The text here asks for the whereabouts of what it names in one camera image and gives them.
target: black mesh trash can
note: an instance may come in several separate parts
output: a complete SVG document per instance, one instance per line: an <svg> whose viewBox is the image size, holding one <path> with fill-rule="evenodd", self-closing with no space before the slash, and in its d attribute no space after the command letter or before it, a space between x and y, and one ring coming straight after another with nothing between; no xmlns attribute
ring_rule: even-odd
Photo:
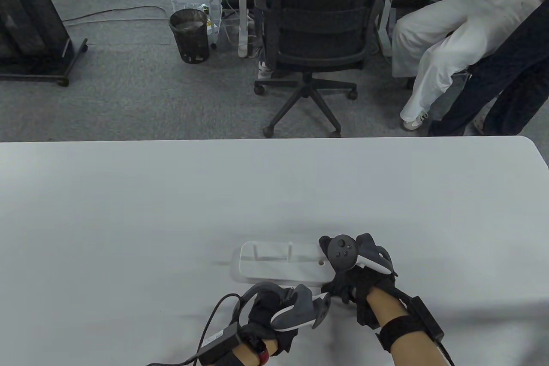
<svg viewBox="0 0 549 366"><path fill-rule="evenodd" d="M170 17L170 28L184 62L199 64L210 57L206 13L197 9L176 11Z"/></svg>

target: floor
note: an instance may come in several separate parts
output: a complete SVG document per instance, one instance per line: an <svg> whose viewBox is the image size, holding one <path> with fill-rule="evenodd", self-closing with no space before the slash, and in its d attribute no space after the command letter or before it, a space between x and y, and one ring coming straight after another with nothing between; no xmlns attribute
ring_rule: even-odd
<svg viewBox="0 0 549 366"><path fill-rule="evenodd" d="M117 7L156 5L169 0L53 0L63 19ZM92 19L163 17L159 9L113 12ZM204 64L181 61L165 20L117 21L68 28L74 40L87 37L90 49L78 62L71 86L0 83L0 141L250 139L288 97L283 89L253 93L255 59L240 59L222 35ZM236 28L228 27L231 42ZM379 54L361 71L327 77L356 82L359 99L326 96L342 125L343 137L420 136L408 133L398 117L410 92L390 75ZM461 89L461 80L435 103L439 118ZM549 106L524 130L549 160ZM281 121L276 138L321 138L331 126L310 99L300 101Z"/></svg>

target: wrist strap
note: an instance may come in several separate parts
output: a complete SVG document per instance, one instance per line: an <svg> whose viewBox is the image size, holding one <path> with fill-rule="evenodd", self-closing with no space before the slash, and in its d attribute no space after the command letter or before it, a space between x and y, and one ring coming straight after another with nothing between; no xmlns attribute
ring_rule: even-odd
<svg viewBox="0 0 549 366"><path fill-rule="evenodd" d="M229 351L221 359L217 360L215 366L244 366L239 358L235 356L233 351Z"/></svg>
<svg viewBox="0 0 549 366"><path fill-rule="evenodd" d="M421 325L416 319L410 315L397 317L392 319L389 323L382 327L381 331L376 333L384 350L391 352L391 347L394 342L400 337L416 331L424 331L423 325Z"/></svg>
<svg viewBox="0 0 549 366"><path fill-rule="evenodd" d="M263 340L250 339L247 342L247 345L259 357L259 366L263 366L269 361L269 351L267 350L267 345L265 345L265 342L263 342Z"/></svg>

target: hand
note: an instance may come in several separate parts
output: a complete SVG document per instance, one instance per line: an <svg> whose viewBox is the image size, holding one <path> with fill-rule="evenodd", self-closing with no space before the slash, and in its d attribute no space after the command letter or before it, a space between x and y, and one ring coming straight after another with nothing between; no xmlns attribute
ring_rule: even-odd
<svg viewBox="0 0 549 366"><path fill-rule="evenodd" d="M328 253L328 245L331 242L331 237L324 236L318 240L318 244L322 252ZM356 239L357 245L368 245L370 248L377 250L372 236L363 234ZM395 285L396 273L382 274L370 268L360 268L354 266L346 272L336 272L334 279L322 286L321 291L329 293L331 296L341 298L341 301L348 305L349 301L357 304L356 321L362 326L369 326L371 329L377 329L379 322L376 319L371 307L366 301L366 297L374 286L380 289L390 289Z"/></svg>
<svg viewBox="0 0 549 366"><path fill-rule="evenodd" d="M253 302L248 316L248 324L242 327L241 333L252 338L276 340L278 350L273 356L277 356L283 351L289 352L298 331L278 332L271 327L271 319L281 309L293 305L296 299L297 295L294 296L294 299L282 303L276 293L271 291L260 292Z"/></svg>

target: desk leg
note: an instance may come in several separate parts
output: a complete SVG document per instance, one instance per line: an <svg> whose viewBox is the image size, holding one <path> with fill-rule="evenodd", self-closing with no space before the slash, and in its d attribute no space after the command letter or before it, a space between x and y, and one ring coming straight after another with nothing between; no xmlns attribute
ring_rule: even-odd
<svg viewBox="0 0 549 366"><path fill-rule="evenodd" d="M238 56L247 57L247 0L239 0L240 33L238 35Z"/></svg>
<svg viewBox="0 0 549 366"><path fill-rule="evenodd" d="M379 19L378 23L378 35L379 35L379 44L381 44L381 51L384 56L392 56L392 47L391 40L389 38L389 33L387 32L387 25L391 16L392 9L392 0L385 0L385 6L383 8L383 13Z"/></svg>

